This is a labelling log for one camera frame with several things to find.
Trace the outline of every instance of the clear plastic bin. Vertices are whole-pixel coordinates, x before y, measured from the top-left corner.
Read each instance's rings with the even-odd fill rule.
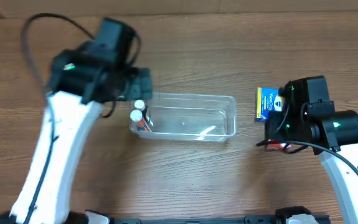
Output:
[[[146,139],[225,141],[236,134],[237,107],[232,96],[153,93],[147,102],[152,132],[131,131]]]

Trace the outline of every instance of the wooden tabletop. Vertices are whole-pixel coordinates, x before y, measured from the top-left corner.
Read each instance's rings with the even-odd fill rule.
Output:
[[[225,144],[152,141],[129,131],[121,106],[92,129],[77,169],[71,209],[114,217],[213,218],[273,214],[303,205],[342,216],[328,175],[307,150],[264,152],[254,122],[258,86],[277,88],[325,75],[336,109],[358,112],[358,12],[113,17],[135,27],[138,65],[156,91],[230,95],[237,134]],[[76,20],[96,33],[101,18]],[[43,115],[38,83],[21,55],[23,21],[0,20],[0,213],[10,210],[29,171]],[[30,46],[45,78],[51,58],[86,37],[66,22],[36,22]]]

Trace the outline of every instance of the blue and yellow box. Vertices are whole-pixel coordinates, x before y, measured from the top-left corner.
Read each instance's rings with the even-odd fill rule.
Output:
[[[269,117],[269,111],[282,111],[283,98],[278,95],[278,90],[272,88],[258,87],[255,93],[256,102],[256,121],[266,121]]]

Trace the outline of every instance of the transparent plastic container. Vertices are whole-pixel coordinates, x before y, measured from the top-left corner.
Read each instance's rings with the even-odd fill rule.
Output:
[[[237,107],[232,96],[153,93],[147,102],[152,132],[131,131],[146,139],[225,141],[236,134]]]

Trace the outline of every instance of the yellow stripe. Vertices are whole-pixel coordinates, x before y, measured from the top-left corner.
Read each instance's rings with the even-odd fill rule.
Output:
[[[256,118],[260,118],[262,111],[262,88],[258,87],[258,97],[257,97],[257,109],[256,109]]]

